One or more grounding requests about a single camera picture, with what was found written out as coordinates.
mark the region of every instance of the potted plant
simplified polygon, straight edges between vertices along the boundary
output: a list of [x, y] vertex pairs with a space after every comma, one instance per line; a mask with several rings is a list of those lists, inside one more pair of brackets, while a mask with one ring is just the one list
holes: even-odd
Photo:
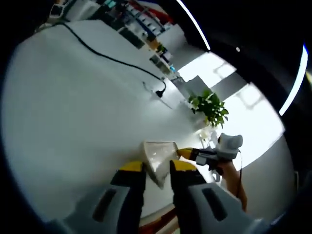
[[225, 120], [228, 120], [226, 115], [229, 114], [228, 110], [224, 108], [224, 102], [220, 102], [216, 93], [211, 90], [205, 90], [202, 96], [191, 95], [189, 97], [189, 103], [192, 104], [192, 111], [202, 112], [205, 115], [205, 124], [216, 127], [223, 124]]

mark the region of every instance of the white table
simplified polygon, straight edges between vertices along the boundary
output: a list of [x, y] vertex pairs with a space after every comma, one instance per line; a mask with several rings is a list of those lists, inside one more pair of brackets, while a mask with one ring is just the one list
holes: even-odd
[[[69, 25], [95, 50], [162, 76], [103, 22]], [[122, 164], [138, 158], [143, 140], [201, 147], [175, 86], [167, 81], [164, 93], [171, 109], [142, 81], [163, 88], [146, 73], [91, 53], [61, 25], [17, 48], [4, 84], [3, 143], [18, 186], [43, 220], [66, 217], [87, 192], [109, 183]], [[172, 201], [170, 189], [149, 179], [146, 187], [142, 216]]]

